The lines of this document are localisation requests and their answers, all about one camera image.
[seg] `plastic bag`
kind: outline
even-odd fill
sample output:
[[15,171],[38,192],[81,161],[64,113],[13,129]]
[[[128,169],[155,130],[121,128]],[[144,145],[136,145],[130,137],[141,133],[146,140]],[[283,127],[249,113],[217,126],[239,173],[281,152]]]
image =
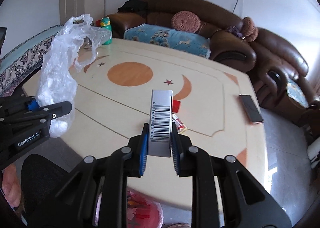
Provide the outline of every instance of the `plastic bag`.
[[[99,223],[100,204],[102,193],[97,202],[94,224]],[[163,224],[163,211],[159,203],[146,199],[137,192],[127,190],[127,228],[147,227],[161,228]]]
[[[83,23],[74,24],[74,21],[80,20],[83,20]],[[53,138],[64,134],[75,117],[74,97],[77,82],[69,73],[69,68],[74,65],[80,72],[84,66],[92,63],[97,57],[96,49],[110,40],[112,35],[110,30],[90,26],[92,20],[89,14],[72,17],[54,37],[49,51],[43,56],[36,101],[40,107],[64,101],[72,104],[72,110],[68,115],[51,121],[50,136]],[[92,41],[92,57],[79,63],[78,52],[84,44],[85,37]]]

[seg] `green bottle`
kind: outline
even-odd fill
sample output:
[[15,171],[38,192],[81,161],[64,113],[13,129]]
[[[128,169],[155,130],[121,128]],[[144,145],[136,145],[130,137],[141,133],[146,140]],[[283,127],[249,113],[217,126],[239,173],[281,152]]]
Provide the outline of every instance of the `green bottle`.
[[[112,31],[111,30],[111,21],[110,21],[109,17],[101,19],[100,27],[106,28],[106,29]],[[108,45],[110,43],[112,43],[112,38],[110,40],[106,41],[105,43],[103,43],[103,45]]]

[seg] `screw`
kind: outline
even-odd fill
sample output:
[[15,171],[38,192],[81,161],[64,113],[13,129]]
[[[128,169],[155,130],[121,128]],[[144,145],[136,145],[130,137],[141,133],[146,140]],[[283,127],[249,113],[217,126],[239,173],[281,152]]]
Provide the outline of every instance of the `screw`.
[[197,153],[199,151],[198,147],[196,147],[196,146],[191,146],[191,147],[188,148],[188,150],[191,153]]
[[86,156],[85,158],[84,158],[84,162],[85,163],[92,163],[94,161],[94,157],[92,157],[92,156]]
[[235,163],[236,162],[236,158],[232,155],[228,155],[226,156],[226,160],[230,163]]
[[131,152],[131,148],[130,147],[123,147],[121,149],[121,152],[124,154],[130,153]]

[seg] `red plastic bag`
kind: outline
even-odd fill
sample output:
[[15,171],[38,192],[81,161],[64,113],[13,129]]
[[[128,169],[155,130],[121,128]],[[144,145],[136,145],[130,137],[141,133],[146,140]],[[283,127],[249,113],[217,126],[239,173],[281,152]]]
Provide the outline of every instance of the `red plastic bag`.
[[161,228],[163,212],[159,203],[127,192],[127,228]]

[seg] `blue cushion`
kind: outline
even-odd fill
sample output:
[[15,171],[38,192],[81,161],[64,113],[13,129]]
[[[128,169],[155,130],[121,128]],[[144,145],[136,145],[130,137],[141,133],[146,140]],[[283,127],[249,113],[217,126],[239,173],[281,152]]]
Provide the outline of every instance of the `blue cushion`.
[[209,58],[211,53],[209,39],[156,25],[142,24],[128,29],[124,33],[124,39],[181,50],[204,58]]
[[291,79],[289,79],[287,83],[287,94],[288,94],[288,97],[293,99],[296,103],[298,103],[302,107],[304,108],[309,107],[307,99],[304,96],[302,90],[297,85],[297,83]]

